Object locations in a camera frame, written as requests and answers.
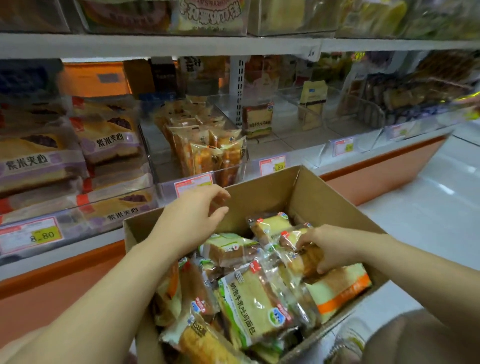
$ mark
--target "forearm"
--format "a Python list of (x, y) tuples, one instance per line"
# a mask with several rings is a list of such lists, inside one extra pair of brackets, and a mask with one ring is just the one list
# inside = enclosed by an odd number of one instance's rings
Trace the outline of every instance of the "forearm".
[(480, 272), (389, 235), (362, 235), (362, 261), (379, 269), (444, 324), (469, 336), (480, 332)]
[(8, 363), (120, 363), (159, 279), (176, 259), (173, 249), (157, 249), (148, 241), (135, 246)]

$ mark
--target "open cardboard box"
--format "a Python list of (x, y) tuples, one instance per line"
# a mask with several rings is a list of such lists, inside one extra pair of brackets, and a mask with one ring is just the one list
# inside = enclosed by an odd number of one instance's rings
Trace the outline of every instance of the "open cardboard box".
[[(250, 236), (251, 232), (245, 220), (246, 216), (264, 211), (284, 211), (295, 222), (308, 221), (313, 226), (330, 224), (384, 233), (378, 225), (304, 166), (288, 168), (252, 181), (236, 184), (228, 187), (227, 190), (231, 195), (231, 199), (228, 201), (230, 210), (218, 226), (217, 232), (235, 232), (239, 235)], [(127, 252), (148, 236), (161, 214), (162, 209), (156, 209), (123, 222)], [(287, 353), (281, 362), (292, 359), (313, 345), (338, 325), (356, 305), (388, 281), (375, 268), (365, 265), (365, 269), (372, 280), (372, 287), (344, 306), (330, 321)], [(163, 362), (158, 333), (149, 308), (138, 328), (136, 345), (139, 364)]]

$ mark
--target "person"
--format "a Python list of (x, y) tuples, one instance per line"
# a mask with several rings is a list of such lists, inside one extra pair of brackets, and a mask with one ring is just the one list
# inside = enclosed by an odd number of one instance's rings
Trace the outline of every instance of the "person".
[[(121, 363), (160, 278), (172, 262), (215, 231), (228, 212), (228, 198), (228, 192), (217, 185), (186, 191), (166, 206), (148, 238), (62, 315), (4, 347), (0, 363)], [(476, 362), (468, 355), (480, 339), (480, 272), (387, 234), (323, 225), (303, 235), (298, 247), (310, 242), (324, 251), (319, 272), (365, 262), (428, 311), (427, 318), (414, 316), (411, 324), (405, 316), (393, 329), (390, 324), (381, 328), (379, 337), (375, 334), (366, 344), (362, 362)], [(348, 335), (343, 339), (347, 344), (353, 341)], [(347, 344), (337, 345), (343, 351), (337, 350), (332, 360), (360, 360), (361, 350)]]

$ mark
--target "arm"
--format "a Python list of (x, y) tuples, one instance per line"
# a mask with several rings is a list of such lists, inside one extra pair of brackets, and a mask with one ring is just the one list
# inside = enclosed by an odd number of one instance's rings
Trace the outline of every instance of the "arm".
[(7, 363), (121, 363), (160, 278), (213, 233), (228, 208), (212, 200), (228, 197), (211, 185), (168, 205), (144, 242)]
[(480, 338), (480, 272), (387, 234), (323, 225), (302, 235), (324, 250), (319, 272), (365, 262), (383, 272), (432, 315), (458, 333)]

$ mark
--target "white floor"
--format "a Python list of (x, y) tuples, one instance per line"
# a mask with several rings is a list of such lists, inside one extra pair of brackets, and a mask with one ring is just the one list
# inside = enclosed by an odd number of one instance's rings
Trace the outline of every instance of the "white floor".
[[(450, 137), (416, 180), (360, 209), (397, 239), (480, 269), (480, 146)], [(388, 282), (352, 315), (374, 332), (398, 314), (419, 307)], [(320, 363), (337, 330), (305, 353), (302, 362)]]

